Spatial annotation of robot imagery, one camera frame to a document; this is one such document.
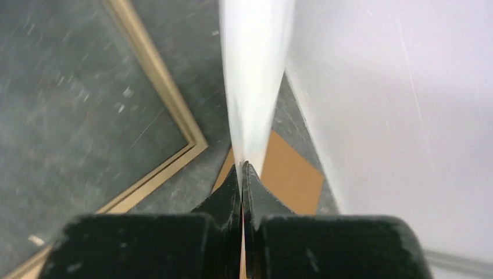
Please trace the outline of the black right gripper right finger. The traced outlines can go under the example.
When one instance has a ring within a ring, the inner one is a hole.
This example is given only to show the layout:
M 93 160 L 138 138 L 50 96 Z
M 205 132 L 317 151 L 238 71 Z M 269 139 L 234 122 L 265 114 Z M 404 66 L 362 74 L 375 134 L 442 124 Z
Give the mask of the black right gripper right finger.
M 382 215 L 294 213 L 242 166 L 248 278 L 431 278 L 417 236 Z

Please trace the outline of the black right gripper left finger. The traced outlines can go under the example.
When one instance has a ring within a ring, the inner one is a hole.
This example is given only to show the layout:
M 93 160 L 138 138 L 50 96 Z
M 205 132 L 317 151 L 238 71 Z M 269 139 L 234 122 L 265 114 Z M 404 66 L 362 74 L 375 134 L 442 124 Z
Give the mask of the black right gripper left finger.
M 188 213 L 85 214 L 67 223 L 40 278 L 238 278 L 241 197 L 231 168 Z

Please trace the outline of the landscape photo print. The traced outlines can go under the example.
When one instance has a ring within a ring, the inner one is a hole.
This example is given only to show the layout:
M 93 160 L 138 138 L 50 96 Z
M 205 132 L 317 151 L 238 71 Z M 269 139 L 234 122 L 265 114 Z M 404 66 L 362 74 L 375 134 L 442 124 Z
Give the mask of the landscape photo print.
M 228 123 L 243 204 L 240 277 L 252 273 L 249 175 L 260 177 L 294 19 L 294 1 L 220 1 Z

